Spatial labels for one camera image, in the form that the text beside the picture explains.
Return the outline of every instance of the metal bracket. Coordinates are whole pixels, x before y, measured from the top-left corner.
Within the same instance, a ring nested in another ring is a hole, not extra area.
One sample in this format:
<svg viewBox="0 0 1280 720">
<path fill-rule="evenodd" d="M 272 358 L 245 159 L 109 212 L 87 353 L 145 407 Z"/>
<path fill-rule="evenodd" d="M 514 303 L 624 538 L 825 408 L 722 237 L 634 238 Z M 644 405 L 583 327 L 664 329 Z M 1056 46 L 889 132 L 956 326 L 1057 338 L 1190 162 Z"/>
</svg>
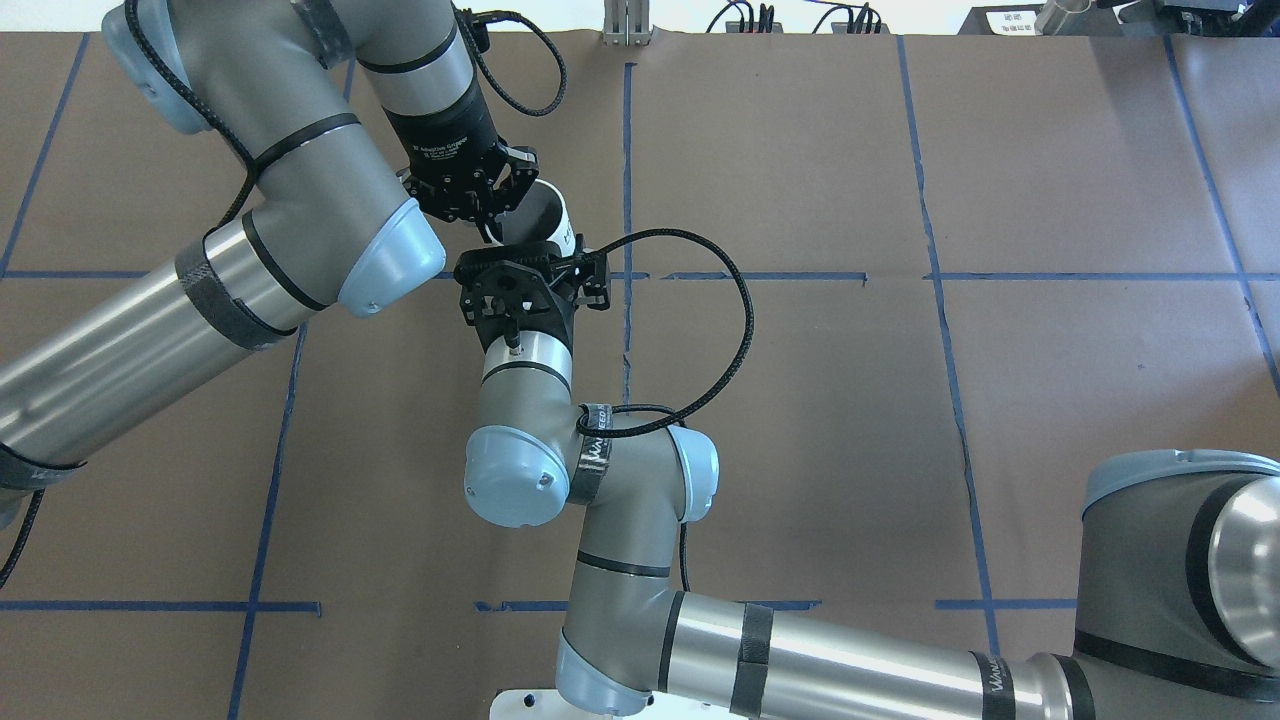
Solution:
<svg viewBox="0 0 1280 720">
<path fill-rule="evenodd" d="M 649 45 L 649 0 L 604 0 L 605 45 Z"/>
</svg>

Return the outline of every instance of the white background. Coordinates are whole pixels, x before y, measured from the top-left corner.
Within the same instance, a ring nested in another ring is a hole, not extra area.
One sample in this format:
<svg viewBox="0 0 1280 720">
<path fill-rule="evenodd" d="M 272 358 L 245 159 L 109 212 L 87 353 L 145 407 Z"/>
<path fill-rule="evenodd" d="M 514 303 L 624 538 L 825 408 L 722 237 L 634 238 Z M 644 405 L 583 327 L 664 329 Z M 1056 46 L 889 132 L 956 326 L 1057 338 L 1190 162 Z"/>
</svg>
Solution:
<svg viewBox="0 0 1280 720">
<path fill-rule="evenodd" d="M 99 28 L 102 15 L 119 4 L 120 0 L 0 0 L 0 31 L 92 31 Z M 703 32 L 723 4 L 722 0 L 652 0 L 650 20 L 667 29 Z M 955 35 L 969 14 L 969 8 L 1016 4 L 1004 0 L 872 1 L 872 6 L 879 10 L 895 33 L 909 35 Z M 547 31 L 599 29 L 604 24 L 603 0 L 457 0 L 457 5 L 477 10 L 517 10 Z M 754 5 L 759 8 L 759 0 Z M 777 0 L 771 5 L 777 8 L 774 19 L 787 32 L 809 32 L 827 10 L 823 5 L 805 0 Z M 736 19 L 737 12 L 730 10 L 724 17 Z M 835 19 L 844 22 L 845 13 L 832 14 L 828 22 Z M 502 23 L 494 28 L 515 26 Z"/>
</svg>

